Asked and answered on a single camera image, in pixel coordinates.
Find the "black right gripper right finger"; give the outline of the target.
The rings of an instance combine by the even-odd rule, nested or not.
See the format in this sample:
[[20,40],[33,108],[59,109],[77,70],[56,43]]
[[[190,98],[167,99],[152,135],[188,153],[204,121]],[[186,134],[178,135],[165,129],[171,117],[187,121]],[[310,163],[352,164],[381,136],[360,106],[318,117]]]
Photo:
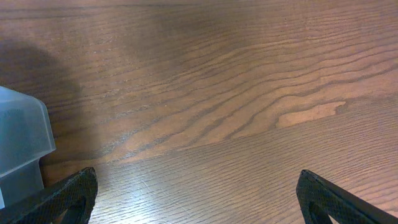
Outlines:
[[397,217],[365,202],[310,170],[302,170],[296,194],[306,224],[390,224]]

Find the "clear plastic storage bin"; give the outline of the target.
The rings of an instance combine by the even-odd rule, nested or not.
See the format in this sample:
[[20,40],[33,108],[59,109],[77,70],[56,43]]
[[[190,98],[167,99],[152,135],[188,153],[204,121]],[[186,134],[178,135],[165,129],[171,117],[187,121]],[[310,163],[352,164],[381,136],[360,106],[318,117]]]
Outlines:
[[47,107],[1,87],[1,208],[44,188],[39,160],[56,150]]

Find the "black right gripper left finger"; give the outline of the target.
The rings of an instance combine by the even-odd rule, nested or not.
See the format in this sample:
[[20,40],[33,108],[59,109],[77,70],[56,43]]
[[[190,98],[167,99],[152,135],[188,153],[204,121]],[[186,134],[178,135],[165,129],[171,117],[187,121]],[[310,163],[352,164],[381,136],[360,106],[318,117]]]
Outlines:
[[40,192],[1,209],[1,223],[52,223],[59,216],[61,223],[87,224],[98,193],[93,167],[86,167]]

